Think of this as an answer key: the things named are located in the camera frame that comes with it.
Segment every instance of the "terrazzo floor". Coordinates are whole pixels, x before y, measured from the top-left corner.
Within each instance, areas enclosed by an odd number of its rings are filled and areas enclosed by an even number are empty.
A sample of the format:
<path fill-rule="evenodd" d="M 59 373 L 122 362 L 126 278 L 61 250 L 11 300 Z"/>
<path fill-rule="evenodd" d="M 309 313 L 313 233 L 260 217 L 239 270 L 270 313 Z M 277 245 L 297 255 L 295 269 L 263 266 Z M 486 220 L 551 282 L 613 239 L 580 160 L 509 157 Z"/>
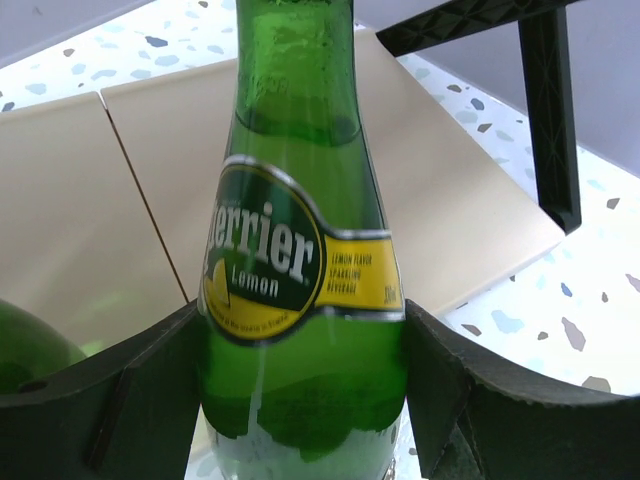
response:
<path fill-rule="evenodd" d="M 237 55 L 234 0 L 157 0 L 0 70 L 3 112 Z M 532 198 L 526 116 L 416 55 L 400 58 Z M 640 393 L 640 179 L 578 148 L 583 225 L 546 257 L 442 320 L 532 370 Z M 398 480 L 420 478 L 405 415 Z M 219 479 L 210 454 L 188 479 Z"/>

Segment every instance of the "green label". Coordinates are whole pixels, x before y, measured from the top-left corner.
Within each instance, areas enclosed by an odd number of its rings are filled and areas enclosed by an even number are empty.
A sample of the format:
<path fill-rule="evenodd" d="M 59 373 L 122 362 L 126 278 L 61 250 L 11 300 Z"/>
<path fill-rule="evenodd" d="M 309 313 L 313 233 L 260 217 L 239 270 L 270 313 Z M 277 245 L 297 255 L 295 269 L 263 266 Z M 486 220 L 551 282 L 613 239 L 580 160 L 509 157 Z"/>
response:
<path fill-rule="evenodd" d="M 402 320 L 388 231 L 335 231 L 295 181 L 245 156 L 225 162 L 200 305 L 230 340 L 275 341 L 315 313 Z"/>

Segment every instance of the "green glass bottle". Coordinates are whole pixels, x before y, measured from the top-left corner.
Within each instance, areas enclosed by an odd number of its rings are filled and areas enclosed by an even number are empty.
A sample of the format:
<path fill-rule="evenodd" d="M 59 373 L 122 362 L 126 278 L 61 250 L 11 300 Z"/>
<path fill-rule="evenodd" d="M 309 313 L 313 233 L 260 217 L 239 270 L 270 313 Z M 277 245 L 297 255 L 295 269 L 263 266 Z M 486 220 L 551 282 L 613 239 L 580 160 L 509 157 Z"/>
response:
<path fill-rule="evenodd" d="M 0 300 L 0 394 L 18 393 L 22 385 L 84 358 L 51 326 Z"/>
<path fill-rule="evenodd" d="M 228 480 L 381 480 L 404 300 L 356 95 L 353 0 L 237 0 L 236 106 L 198 308 Z"/>

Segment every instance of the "cardboard panel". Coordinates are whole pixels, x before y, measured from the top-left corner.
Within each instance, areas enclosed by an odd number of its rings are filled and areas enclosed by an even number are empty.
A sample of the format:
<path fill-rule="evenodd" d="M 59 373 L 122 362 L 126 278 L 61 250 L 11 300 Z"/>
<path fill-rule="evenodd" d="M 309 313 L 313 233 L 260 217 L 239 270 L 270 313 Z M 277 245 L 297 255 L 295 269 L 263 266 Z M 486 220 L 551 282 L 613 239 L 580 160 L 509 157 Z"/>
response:
<path fill-rule="evenodd" d="M 356 68 L 408 297 L 442 314 L 563 238 L 370 30 L 356 34 Z M 234 60 L 103 91 L 190 298 L 197 294 L 235 76 Z"/>
<path fill-rule="evenodd" d="M 185 303 L 97 93 L 0 115 L 0 298 L 105 347 Z"/>

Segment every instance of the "perrier logo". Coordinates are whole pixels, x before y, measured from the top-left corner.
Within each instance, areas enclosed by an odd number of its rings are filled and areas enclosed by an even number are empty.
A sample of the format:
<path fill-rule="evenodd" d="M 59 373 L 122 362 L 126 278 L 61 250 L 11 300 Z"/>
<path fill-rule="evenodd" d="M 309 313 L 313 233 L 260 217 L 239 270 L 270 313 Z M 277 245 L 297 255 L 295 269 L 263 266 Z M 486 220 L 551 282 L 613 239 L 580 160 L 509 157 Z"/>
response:
<path fill-rule="evenodd" d="M 218 184 L 202 303 L 227 338 L 245 345 L 278 340 L 328 308 L 401 319 L 388 232 L 347 237 L 323 224 L 286 174 L 231 157 Z"/>

